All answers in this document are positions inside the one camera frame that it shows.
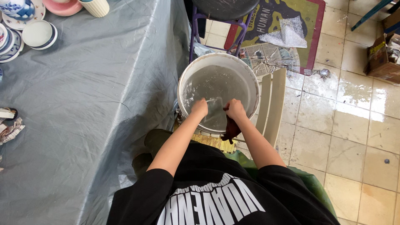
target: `white plastic chair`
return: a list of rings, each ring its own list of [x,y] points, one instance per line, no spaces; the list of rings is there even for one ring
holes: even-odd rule
[[[285,99],[286,69],[282,68],[262,78],[260,111],[256,123],[257,130],[275,148],[278,138],[280,120],[282,118],[283,103]]]

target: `tile floor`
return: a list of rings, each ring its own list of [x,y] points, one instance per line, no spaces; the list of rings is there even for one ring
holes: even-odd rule
[[[333,76],[286,80],[276,149],[287,165],[318,178],[342,225],[400,225],[400,86],[363,73],[366,48],[388,14],[350,31],[378,2],[326,0],[314,68]],[[207,21],[202,43],[223,48],[229,27]],[[251,158],[245,143],[238,149]]]

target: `water in bucket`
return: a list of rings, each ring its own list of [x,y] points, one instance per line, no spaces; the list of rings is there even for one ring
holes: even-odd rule
[[[242,78],[233,70],[210,65],[195,72],[184,87],[184,106],[190,112],[195,101],[204,97],[208,104],[208,115],[201,125],[214,130],[225,130],[226,114],[223,107],[232,98],[242,101],[247,108],[248,92]]]

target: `purple stool leg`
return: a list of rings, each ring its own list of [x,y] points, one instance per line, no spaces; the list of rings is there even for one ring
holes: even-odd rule
[[[198,33],[197,31],[197,19],[195,20],[195,15],[197,13],[197,7],[193,6],[193,16],[192,16],[192,32],[191,32],[191,36],[190,36],[190,49],[189,49],[189,63],[192,62],[193,59],[193,44],[194,44],[194,35],[196,33]]]
[[[243,24],[243,22],[240,23],[240,27],[242,28],[242,31],[240,33],[243,32],[242,37],[240,38],[239,42],[238,42],[238,47],[236,48],[236,52],[235,52],[235,56],[238,57],[239,55],[239,51],[240,51],[240,46],[242,45],[242,42],[244,40],[244,36],[246,35],[246,31],[247,31],[247,27],[249,26],[250,23],[250,19],[251,19],[251,15],[253,14],[253,11],[250,12],[250,14],[247,15],[247,20],[246,20],[246,24]]]
[[[240,46],[242,45],[242,42],[244,40],[244,36],[246,35],[247,27],[248,27],[248,25],[250,23],[252,14],[253,14],[253,11],[251,11],[250,14],[248,14],[247,19],[246,19],[246,23],[244,23],[242,20],[224,21],[225,23],[236,24],[236,25],[238,25],[238,26],[240,26],[242,28],[242,31],[240,32],[239,36],[236,38],[235,42],[233,43],[233,45],[229,49],[216,48],[216,47],[212,47],[212,46],[208,46],[208,45],[206,45],[206,47],[215,48],[215,49],[219,49],[219,50],[226,50],[226,53],[231,54],[230,51],[237,45],[238,47],[236,48],[235,56],[238,57]],[[205,16],[203,14],[200,14],[200,13],[197,13],[197,8],[195,6],[193,6],[192,33],[191,33],[191,37],[190,37],[189,63],[191,63],[192,59],[193,59],[194,39],[196,38],[197,41],[200,43],[200,37],[199,37],[199,34],[198,34],[198,25],[197,25],[197,19],[198,18],[207,18],[207,16]]]

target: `brown cloth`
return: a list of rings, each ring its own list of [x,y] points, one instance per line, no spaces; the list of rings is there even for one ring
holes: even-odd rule
[[[227,111],[229,109],[229,107],[226,108],[222,108],[224,111]],[[226,115],[226,134],[224,134],[221,139],[223,141],[226,141],[229,139],[229,143],[232,145],[233,141],[232,138],[238,136],[241,131],[240,128],[238,127],[238,125],[236,124],[236,122],[231,119],[230,117],[228,117],[228,115]]]

